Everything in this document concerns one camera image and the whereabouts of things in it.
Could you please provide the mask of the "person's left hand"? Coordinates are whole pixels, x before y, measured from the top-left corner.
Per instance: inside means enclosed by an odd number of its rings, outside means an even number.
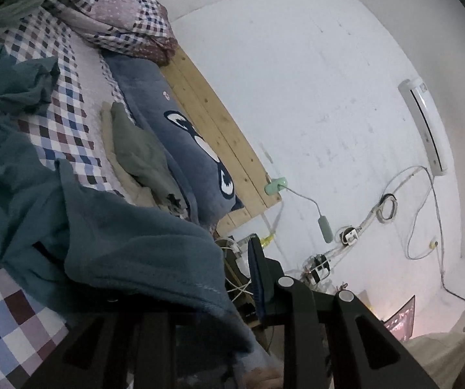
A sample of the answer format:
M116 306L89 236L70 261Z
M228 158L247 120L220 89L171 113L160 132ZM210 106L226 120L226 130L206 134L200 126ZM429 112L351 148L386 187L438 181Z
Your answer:
M282 389L283 375L274 368L255 368L244 376L246 389Z

